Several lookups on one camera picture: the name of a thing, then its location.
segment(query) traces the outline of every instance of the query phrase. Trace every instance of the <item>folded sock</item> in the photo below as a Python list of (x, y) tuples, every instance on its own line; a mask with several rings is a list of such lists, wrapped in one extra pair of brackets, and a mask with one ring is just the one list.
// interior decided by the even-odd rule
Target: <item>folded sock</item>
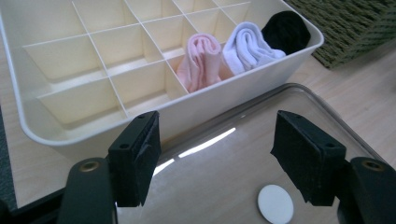
[(303, 19), (293, 11), (276, 13), (262, 28), (265, 41), (273, 49), (281, 49), (287, 55), (304, 49), (311, 38)]
[(213, 35), (192, 35), (177, 76), (188, 92), (220, 82), (221, 45)]
[(282, 50), (271, 49), (264, 41), (260, 28), (248, 21), (235, 27), (222, 53), (224, 62), (234, 75), (286, 56)]

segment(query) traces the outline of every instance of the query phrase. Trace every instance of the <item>green basket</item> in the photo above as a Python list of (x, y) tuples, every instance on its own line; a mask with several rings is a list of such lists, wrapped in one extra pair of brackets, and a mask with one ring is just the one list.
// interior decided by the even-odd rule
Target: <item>green basket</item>
[(315, 24), (325, 42), (314, 53), (334, 68), (396, 37), (395, 0), (287, 0)]

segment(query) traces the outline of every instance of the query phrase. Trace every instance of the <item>table surface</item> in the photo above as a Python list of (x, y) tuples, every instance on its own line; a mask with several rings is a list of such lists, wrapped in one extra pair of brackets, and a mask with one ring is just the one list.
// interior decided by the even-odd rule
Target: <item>table surface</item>
[[(291, 76), (326, 101), (366, 143), (396, 167), (396, 41), (333, 70), (310, 57)], [(19, 122), (4, 45), (0, 46), (0, 103), (18, 206), (64, 187), (73, 165), (28, 138)]]

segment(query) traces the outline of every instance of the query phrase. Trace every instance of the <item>drawer organizer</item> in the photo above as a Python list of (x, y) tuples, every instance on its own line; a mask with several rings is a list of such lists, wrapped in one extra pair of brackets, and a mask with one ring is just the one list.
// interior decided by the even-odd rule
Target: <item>drawer organizer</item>
[(306, 49), (188, 93), (175, 71), (187, 40), (212, 34), (223, 46), (242, 21), (259, 27), (276, 0), (1, 0), (2, 33), (24, 131), (73, 146), (159, 110), (162, 140), (283, 83), (322, 42), (304, 20)]

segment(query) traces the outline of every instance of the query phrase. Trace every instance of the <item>wicker basket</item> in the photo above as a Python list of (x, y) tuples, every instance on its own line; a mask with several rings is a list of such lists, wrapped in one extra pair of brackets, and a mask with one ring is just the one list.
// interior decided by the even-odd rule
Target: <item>wicker basket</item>
[(396, 37), (395, 0), (286, 0), (314, 23), (325, 43), (313, 55), (334, 68)]

